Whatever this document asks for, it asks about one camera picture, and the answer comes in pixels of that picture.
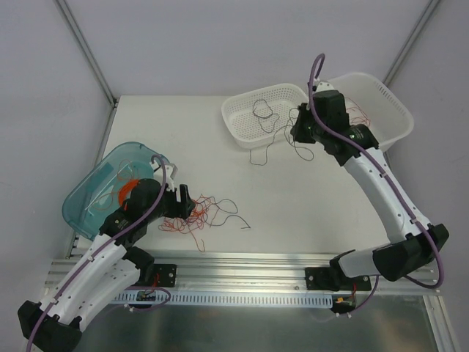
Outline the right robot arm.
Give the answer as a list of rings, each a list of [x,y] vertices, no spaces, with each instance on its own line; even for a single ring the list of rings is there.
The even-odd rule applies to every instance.
[[[352,176],[388,237],[381,246],[334,257],[330,283],[343,290],[357,276],[377,276],[389,282],[405,278],[427,289],[440,287],[444,280],[440,250],[448,240],[448,230],[443,224],[432,224],[413,204],[387,166],[371,130],[350,123],[343,94],[335,89],[310,92],[309,101],[298,107],[290,133],[296,142],[320,143]]]

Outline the teal plastic tub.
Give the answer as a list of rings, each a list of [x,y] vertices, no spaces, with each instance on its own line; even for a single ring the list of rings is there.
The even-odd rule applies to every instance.
[[[71,191],[62,206],[66,223],[92,241],[106,217],[119,206],[122,188],[132,180],[151,178],[160,166],[156,154],[139,142],[125,142],[110,151]]]

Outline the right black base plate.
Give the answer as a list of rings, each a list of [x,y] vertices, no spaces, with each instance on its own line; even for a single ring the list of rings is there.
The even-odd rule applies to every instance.
[[[340,270],[331,267],[305,268],[305,280],[307,290],[327,290],[332,292],[357,290],[359,292],[368,292],[372,289],[368,276],[349,278]]]

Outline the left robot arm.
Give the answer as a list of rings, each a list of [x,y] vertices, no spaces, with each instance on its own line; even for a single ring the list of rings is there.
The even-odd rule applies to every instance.
[[[195,208],[185,184],[138,180],[130,196],[110,213],[86,254],[39,302],[25,301],[18,318],[28,350],[72,351],[92,319],[128,287],[150,285],[153,256],[136,246],[160,218],[186,219]]]

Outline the white perforated basket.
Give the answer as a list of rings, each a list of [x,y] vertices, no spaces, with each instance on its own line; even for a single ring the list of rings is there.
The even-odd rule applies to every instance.
[[[237,145],[251,150],[274,139],[298,115],[306,93],[294,84],[276,84],[226,99],[221,106],[225,125]]]

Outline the right aluminium frame post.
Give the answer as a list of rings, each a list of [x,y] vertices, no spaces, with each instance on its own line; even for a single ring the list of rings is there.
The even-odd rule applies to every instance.
[[[391,63],[391,66],[385,74],[385,78],[383,80],[384,85],[389,87],[395,81],[399,71],[404,67],[407,58],[414,49],[420,36],[434,18],[438,8],[442,3],[442,0],[430,0],[426,3],[417,21],[410,30],[409,35],[406,37],[402,47],[399,49],[397,55]]]

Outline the aluminium mounting rail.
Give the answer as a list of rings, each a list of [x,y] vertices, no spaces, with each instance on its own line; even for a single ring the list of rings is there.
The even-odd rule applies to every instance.
[[[231,292],[306,292],[305,268],[323,267],[334,254],[263,254],[147,250],[156,263],[175,264],[175,289]],[[79,261],[79,255],[52,260],[45,287],[52,288]],[[435,264],[413,275],[424,283],[437,279]],[[378,295],[440,296],[442,289],[427,290],[406,279],[380,278]]]

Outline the red orange cable ball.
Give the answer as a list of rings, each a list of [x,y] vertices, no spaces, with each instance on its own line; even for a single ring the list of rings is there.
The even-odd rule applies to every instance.
[[[200,253],[205,253],[206,247],[204,240],[196,237],[194,233],[196,230],[222,227],[230,219],[240,221],[240,229],[242,230],[251,229],[250,224],[239,215],[237,204],[229,198],[216,199],[214,196],[209,197],[201,194],[192,201],[194,209],[187,219],[166,217],[158,225],[158,229],[167,233],[190,235],[196,244],[197,251]]]

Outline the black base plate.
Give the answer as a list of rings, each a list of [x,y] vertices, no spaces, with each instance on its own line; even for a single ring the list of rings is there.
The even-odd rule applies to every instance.
[[[349,278],[340,270],[331,267],[305,268],[305,280],[307,290],[327,290],[332,292],[357,290],[359,292],[368,292],[372,289],[368,276]]]
[[[177,279],[177,265],[175,264],[154,264],[152,273],[149,276],[150,287],[174,287]]]

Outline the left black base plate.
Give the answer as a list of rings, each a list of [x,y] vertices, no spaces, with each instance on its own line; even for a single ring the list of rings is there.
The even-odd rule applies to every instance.
[[[150,287],[174,287],[177,279],[177,265],[175,264],[154,264],[152,273],[149,276]]]

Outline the white translucent tub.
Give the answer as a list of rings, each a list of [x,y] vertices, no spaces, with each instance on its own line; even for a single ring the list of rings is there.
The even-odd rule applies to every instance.
[[[343,94],[350,123],[369,127],[382,151],[412,132],[412,114],[378,78],[352,72],[328,81]]]

